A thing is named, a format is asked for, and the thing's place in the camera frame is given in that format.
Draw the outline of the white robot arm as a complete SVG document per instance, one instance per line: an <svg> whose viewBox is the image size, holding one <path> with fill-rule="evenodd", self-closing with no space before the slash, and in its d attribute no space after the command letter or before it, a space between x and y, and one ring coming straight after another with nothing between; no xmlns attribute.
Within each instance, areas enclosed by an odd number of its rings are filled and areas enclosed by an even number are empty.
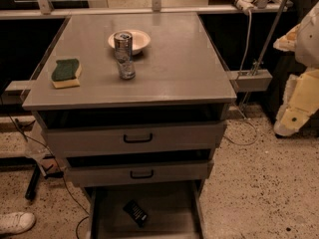
<svg viewBox="0 0 319 239"><path fill-rule="evenodd" d="M302 21L277 39L273 47L295 54L295 60L306 67L299 77L288 78L274 131L290 136L308 123L319 110L319 2Z"/></svg>

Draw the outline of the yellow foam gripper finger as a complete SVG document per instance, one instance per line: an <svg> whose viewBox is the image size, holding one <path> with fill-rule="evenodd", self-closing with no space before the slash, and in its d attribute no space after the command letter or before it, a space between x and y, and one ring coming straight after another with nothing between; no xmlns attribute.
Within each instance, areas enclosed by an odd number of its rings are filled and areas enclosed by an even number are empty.
<svg viewBox="0 0 319 239"><path fill-rule="evenodd" d="M300 130L319 110L319 70L307 69L299 77L290 75L285 86L283 104L274 132L290 136Z"/></svg>
<svg viewBox="0 0 319 239"><path fill-rule="evenodd" d="M273 47L283 52L294 52L299 27L300 25L297 24L291 30L289 30L285 35L278 38L273 43Z"/></svg>

